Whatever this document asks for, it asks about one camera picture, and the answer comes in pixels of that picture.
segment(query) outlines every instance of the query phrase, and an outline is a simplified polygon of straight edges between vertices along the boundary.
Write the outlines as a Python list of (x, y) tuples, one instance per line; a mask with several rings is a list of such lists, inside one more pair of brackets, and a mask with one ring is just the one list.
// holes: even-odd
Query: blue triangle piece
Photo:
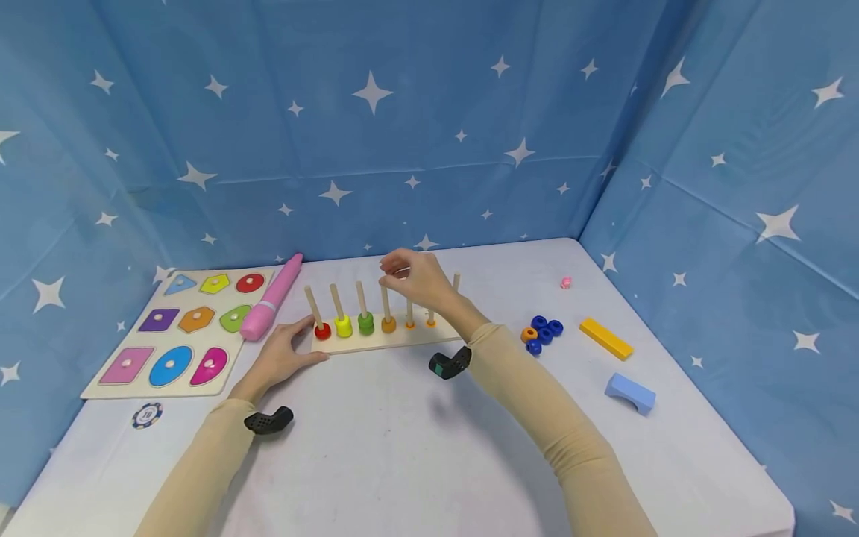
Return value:
[(178, 293), (180, 291), (184, 291), (186, 289), (190, 289), (197, 285), (197, 282), (190, 279), (189, 277), (180, 274), (177, 276), (173, 282), (167, 287), (167, 290), (164, 291), (164, 296), (172, 295), (173, 293)]

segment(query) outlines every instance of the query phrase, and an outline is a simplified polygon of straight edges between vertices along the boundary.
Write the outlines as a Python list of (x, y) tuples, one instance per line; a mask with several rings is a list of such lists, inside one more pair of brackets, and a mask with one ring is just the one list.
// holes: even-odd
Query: pink semicircle piece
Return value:
[(191, 377), (191, 385), (201, 386), (210, 382), (220, 375), (225, 367), (227, 367), (227, 352), (221, 347), (212, 347), (200, 360), (200, 365)]

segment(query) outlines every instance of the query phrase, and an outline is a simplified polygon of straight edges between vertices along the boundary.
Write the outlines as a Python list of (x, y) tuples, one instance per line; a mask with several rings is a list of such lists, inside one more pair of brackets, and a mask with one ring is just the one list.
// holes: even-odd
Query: red ring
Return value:
[(247, 274), (239, 278), (239, 281), (235, 283), (235, 290), (240, 293), (253, 293), (255, 290), (259, 289), (265, 283), (265, 278), (263, 278), (262, 274)]
[(331, 337), (331, 327), (324, 322), (321, 329), (318, 326), (314, 328), (314, 334), (316, 334), (317, 339), (324, 341)]

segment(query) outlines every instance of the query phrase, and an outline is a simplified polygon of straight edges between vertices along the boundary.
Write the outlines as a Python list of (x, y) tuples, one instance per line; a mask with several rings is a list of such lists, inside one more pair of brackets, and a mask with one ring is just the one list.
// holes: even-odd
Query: right hand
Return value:
[(433, 253), (397, 248), (381, 259), (380, 268), (385, 276), (379, 278), (379, 285), (418, 306), (441, 312), (458, 296)]

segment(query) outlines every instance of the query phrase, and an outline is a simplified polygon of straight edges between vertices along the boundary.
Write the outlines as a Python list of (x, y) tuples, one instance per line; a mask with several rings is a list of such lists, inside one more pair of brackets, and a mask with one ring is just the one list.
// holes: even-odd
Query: blue fabric wall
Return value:
[(856, 535), (859, 4), (705, 8), (582, 242), (797, 534)]
[(164, 269), (578, 236), (684, 4), (4, 2), (0, 503)]

